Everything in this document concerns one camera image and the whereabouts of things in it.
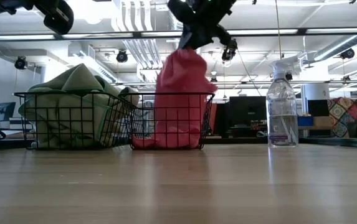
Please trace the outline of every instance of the clear plastic spray bottle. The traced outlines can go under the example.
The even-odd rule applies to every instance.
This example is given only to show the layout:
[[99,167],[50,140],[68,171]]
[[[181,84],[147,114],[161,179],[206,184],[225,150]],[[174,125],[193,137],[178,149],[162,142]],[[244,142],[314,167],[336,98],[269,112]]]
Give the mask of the clear plastic spray bottle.
[[269,147],[298,145],[296,96],[286,79],[287,71],[298,61],[297,56],[272,62],[274,81],[267,92]]

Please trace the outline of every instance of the spray nozzle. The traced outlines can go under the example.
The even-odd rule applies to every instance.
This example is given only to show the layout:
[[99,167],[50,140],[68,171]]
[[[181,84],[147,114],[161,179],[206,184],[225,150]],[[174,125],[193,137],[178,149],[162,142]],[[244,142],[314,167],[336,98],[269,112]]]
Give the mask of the spray nozzle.
[[291,73],[295,63],[298,63],[297,55],[272,62],[270,66],[274,69],[274,79],[285,78],[288,72]]

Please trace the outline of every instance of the green towel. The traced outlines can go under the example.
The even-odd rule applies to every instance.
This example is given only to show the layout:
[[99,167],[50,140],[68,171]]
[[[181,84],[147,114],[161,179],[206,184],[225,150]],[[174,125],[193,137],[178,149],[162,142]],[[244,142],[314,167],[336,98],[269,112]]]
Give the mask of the green towel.
[[[52,94],[71,91],[83,91],[84,96]],[[124,93],[133,91],[131,88],[123,90]],[[110,147],[113,137],[123,129],[121,123],[127,106],[108,95],[86,94],[100,92],[119,96],[120,91],[102,77],[93,76],[84,64],[47,83],[35,85],[27,92],[50,93],[37,97],[27,95],[18,110],[36,127],[38,142],[32,144],[33,148],[89,147],[94,143]],[[138,100],[139,97],[127,98],[134,105],[138,104]]]

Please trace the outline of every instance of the red cloth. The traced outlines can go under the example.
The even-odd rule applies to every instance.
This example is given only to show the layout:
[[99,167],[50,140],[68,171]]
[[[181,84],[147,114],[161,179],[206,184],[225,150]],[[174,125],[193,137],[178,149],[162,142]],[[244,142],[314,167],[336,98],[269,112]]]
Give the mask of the red cloth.
[[[192,49],[176,50],[158,75],[157,93],[213,93],[206,79],[206,61]],[[195,148],[201,137],[207,95],[156,95],[155,132],[148,139],[133,136],[136,148]]]

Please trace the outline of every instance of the black wire basket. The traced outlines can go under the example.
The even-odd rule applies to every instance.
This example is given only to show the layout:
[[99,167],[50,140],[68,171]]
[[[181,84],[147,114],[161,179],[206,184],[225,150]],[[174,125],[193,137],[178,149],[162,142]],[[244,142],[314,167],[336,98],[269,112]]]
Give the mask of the black wire basket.
[[212,93],[130,93],[126,132],[132,149],[202,149],[210,127]]
[[124,125],[132,106],[123,98],[88,91],[14,95],[20,99],[27,149],[99,149],[128,143]]

